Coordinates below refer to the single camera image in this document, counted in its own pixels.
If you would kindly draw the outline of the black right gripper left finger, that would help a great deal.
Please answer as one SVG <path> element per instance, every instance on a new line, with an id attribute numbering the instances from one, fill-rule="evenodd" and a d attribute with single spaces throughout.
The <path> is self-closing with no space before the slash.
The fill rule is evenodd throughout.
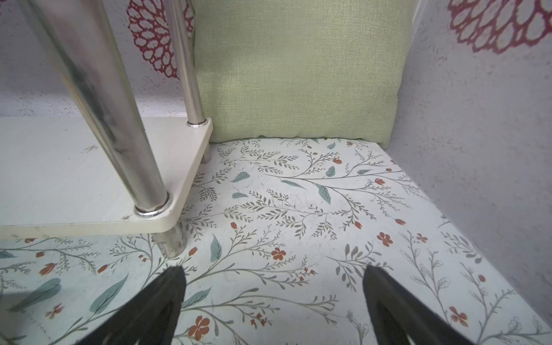
<path id="1" fill-rule="evenodd" d="M 185 289 L 184 269 L 169 267 L 79 344 L 170 344 Z"/>

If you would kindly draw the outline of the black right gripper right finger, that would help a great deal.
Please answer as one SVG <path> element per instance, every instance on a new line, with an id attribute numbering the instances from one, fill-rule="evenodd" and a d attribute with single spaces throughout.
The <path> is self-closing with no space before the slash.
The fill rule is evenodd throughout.
<path id="1" fill-rule="evenodd" d="M 363 292 L 379 344 L 471 344 L 381 267 L 366 268 Z"/>

